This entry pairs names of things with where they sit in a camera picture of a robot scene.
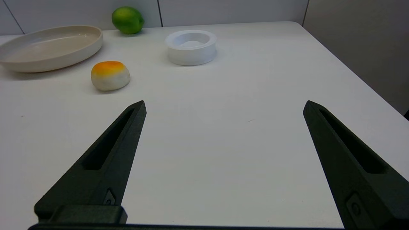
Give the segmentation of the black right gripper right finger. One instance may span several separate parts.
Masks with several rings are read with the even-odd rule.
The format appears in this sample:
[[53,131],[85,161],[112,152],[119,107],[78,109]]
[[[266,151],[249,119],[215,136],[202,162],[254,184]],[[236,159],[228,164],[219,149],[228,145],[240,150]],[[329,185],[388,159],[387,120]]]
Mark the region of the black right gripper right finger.
[[303,115],[344,227],[407,230],[408,181],[322,105]]

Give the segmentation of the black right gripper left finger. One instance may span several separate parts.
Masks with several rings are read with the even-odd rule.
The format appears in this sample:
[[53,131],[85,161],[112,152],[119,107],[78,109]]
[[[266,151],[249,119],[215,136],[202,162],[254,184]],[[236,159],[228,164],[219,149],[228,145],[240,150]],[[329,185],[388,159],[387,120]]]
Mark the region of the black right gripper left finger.
[[35,204],[39,224],[125,224],[121,203],[146,117],[128,106]]

